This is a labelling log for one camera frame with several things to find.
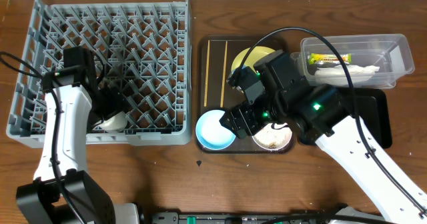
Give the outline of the green snack wrapper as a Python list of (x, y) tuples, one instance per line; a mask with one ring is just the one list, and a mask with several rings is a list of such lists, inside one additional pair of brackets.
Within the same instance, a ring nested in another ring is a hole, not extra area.
[[(340, 55), (345, 64), (350, 64), (352, 62), (351, 54)], [(319, 54), (312, 53), (308, 56), (309, 65), (326, 65), (326, 64), (340, 64), (340, 60), (334, 54)]]

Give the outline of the small white cup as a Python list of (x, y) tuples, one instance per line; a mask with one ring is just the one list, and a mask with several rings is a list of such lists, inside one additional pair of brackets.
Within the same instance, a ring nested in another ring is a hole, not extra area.
[(123, 131), (127, 126), (126, 114), (121, 111), (110, 119), (99, 124), (99, 127), (108, 133), (118, 133)]

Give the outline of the light blue bowl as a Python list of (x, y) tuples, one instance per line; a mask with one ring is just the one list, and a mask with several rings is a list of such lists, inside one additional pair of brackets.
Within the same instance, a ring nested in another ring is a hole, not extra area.
[(236, 136), (223, 127), (220, 119), (225, 111), (216, 109), (205, 112), (195, 126), (195, 134), (201, 145), (209, 150), (222, 150), (229, 147)]

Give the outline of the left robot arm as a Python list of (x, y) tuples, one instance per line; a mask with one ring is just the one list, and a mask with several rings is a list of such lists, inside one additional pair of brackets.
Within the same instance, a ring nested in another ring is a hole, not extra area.
[(44, 75), (47, 124), (42, 157), (33, 182), (18, 187), (16, 200), (29, 223), (138, 223), (133, 203), (113, 204), (89, 176), (86, 135), (101, 127), (117, 133), (127, 125), (124, 96), (99, 87), (97, 54), (83, 47), (63, 52), (64, 67)]

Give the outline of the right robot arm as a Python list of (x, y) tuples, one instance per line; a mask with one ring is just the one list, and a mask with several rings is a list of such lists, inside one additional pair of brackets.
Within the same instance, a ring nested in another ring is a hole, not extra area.
[(353, 113), (349, 97), (332, 85), (311, 86), (281, 50), (244, 67), (238, 86), (246, 100), (220, 123), (237, 138), (254, 136), (270, 123), (285, 123), (303, 143), (317, 145), (339, 163), (393, 223), (425, 223), (421, 190)]

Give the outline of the wooden chopstick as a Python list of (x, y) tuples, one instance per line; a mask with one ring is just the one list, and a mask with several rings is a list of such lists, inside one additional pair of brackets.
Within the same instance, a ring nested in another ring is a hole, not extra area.
[(221, 98), (220, 98), (220, 107), (221, 108), (224, 107), (227, 62), (228, 62), (228, 41), (226, 41), (225, 48), (224, 48), (224, 62), (223, 62), (223, 71), (222, 71), (222, 88), (221, 88)]
[(207, 41), (207, 51), (206, 51), (205, 87), (204, 87), (204, 98), (203, 98), (204, 107), (207, 107), (208, 84), (209, 84), (209, 58), (210, 58), (210, 40)]

